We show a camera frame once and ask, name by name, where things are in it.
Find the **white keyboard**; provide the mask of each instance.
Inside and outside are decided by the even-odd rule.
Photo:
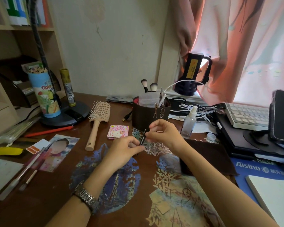
[[[227,117],[233,127],[254,131],[268,130],[269,108],[225,104]]]

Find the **curtain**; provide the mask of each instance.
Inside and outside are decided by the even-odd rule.
[[[284,89],[284,0],[171,0],[181,56],[212,57],[198,93],[209,105],[268,107]],[[197,76],[202,79],[207,65]]]

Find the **white wall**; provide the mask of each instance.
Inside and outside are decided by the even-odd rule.
[[[169,0],[49,1],[75,92],[137,96],[155,81]]]

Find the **lace paper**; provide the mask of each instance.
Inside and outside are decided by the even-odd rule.
[[[143,132],[133,128],[132,136],[140,141],[142,139]],[[150,155],[158,156],[160,153],[171,153],[171,151],[163,143],[149,143],[144,141],[143,146],[145,146],[145,151]]]

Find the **metal watch band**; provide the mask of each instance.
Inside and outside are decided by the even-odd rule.
[[[84,181],[80,182],[79,185],[76,187],[73,195],[80,198],[87,207],[93,212],[98,205],[98,201],[83,187]]]

